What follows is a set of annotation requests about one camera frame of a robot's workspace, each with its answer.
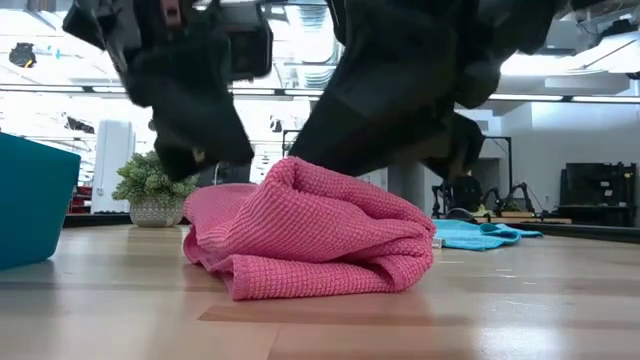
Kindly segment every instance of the teal bin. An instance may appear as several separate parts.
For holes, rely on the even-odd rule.
[[[0,270],[56,251],[80,156],[0,133]]]

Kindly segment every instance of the pink cloth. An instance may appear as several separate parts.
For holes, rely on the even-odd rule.
[[[409,202],[297,158],[261,185],[210,186],[185,203],[184,252],[234,300],[398,292],[433,263],[435,226]]]

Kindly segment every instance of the silver plant pot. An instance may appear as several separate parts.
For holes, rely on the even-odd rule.
[[[139,227],[171,227],[182,221],[182,201],[174,206],[160,205],[154,199],[131,203],[131,221]]]

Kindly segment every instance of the blue towel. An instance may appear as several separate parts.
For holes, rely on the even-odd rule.
[[[433,220],[436,237],[442,246],[455,249],[484,251],[503,245],[513,245],[522,237],[542,237],[539,231],[524,231],[504,224],[471,224],[460,220]]]

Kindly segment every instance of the potted plant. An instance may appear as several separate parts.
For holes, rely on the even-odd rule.
[[[169,227],[180,223],[184,200],[196,189],[196,177],[171,182],[154,151],[134,154],[118,169],[118,175],[122,181],[112,197],[129,201],[131,221],[140,227]]]

